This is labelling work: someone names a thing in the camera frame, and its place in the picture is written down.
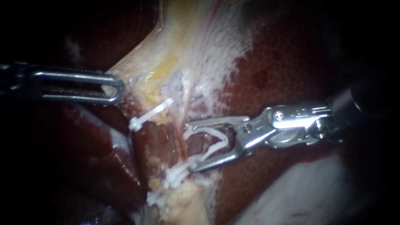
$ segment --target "dark background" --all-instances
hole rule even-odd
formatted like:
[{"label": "dark background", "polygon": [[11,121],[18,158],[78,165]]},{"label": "dark background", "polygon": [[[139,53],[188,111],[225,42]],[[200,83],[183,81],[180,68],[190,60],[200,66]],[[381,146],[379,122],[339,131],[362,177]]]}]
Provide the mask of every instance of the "dark background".
[{"label": "dark background", "polygon": [[[154,1],[8,3],[2,6],[0,15],[0,62],[26,61],[107,70],[143,40],[157,20]],[[324,1],[322,5],[325,16],[331,21],[329,26],[345,34],[343,44],[348,50],[346,57],[349,62],[369,65],[377,71],[397,76],[394,71],[399,58],[396,34],[399,13],[394,3],[332,0]],[[84,60],[78,65],[70,59],[65,48],[67,36],[80,46]],[[351,81],[349,77],[339,79],[344,83]],[[52,196],[54,187],[62,181],[32,154],[37,147],[27,142],[29,134],[23,132],[24,126],[29,124],[25,123],[29,118],[29,107],[17,105],[17,102],[2,102],[0,106],[3,125],[3,146],[0,149],[4,154],[2,185],[6,189],[3,194],[7,208],[3,219],[11,219],[14,223],[43,221],[54,224]],[[393,117],[392,123],[377,127],[375,133],[381,143],[380,150],[397,148],[393,139],[397,124]],[[387,163],[392,165],[395,158],[388,153],[390,155]],[[391,171],[383,182],[389,186],[390,180],[397,176],[391,176],[394,167],[388,166],[387,169]],[[365,210],[351,224],[395,221],[397,194],[394,187],[390,187],[393,192],[386,193],[381,201]]]}]

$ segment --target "screw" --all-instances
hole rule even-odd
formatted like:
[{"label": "screw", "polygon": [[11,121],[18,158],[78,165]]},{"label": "screw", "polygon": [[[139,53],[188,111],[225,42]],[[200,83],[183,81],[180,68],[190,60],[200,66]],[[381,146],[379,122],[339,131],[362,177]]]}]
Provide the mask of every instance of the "screw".
[{"label": "screw", "polygon": [[250,133],[252,129],[253,129],[253,127],[252,127],[251,124],[249,124],[249,123],[245,123],[245,124],[243,125],[243,131],[244,131],[245,133]]},{"label": "screw", "polygon": [[280,112],[280,111],[275,112],[274,119],[277,120],[277,121],[283,120],[283,113]]}]

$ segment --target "metal forceps jaw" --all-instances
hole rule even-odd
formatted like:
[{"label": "metal forceps jaw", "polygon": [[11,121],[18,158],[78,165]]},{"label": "metal forceps jaw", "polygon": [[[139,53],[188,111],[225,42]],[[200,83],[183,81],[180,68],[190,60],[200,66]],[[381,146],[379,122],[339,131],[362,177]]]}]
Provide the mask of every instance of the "metal forceps jaw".
[{"label": "metal forceps jaw", "polygon": [[292,106],[268,107],[253,118],[221,117],[189,122],[193,130],[200,126],[213,127],[230,124],[236,132],[233,149],[223,155],[200,162],[191,173],[199,173],[223,166],[241,157],[251,155],[259,144],[286,148],[300,143],[315,144],[324,138],[324,119],[330,117],[330,108],[316,102]]},{"label": "metal forceps jaw", "polygon": [[[250,118],[248,116],[228,116],[228,117],[218,117],[211,118],[205,120],[197,120],[186,123],[185,129],[192,127],[193,131],[200,127],[216,127],[220,125],[231,125],[234,129],[237,126],[249,121]],[[233,162],[240,157],[243,156],[242,149],[238,146],[238,143],[235,142],[235,145],[231,151],[228,153],[218,155],[216,157],[207,159],[203,162],[197,164],[195,168],[189,168],[191,173],[199,173],[207,170],[211,170],[227,163]]]},{"label": "metal forceps jaw", "polygon": [[111,105],[121,101],[125,90],[122,80],[101,72],[21,62],[1,64],[0,75],[8,85],[2,94],[25,100]]}]

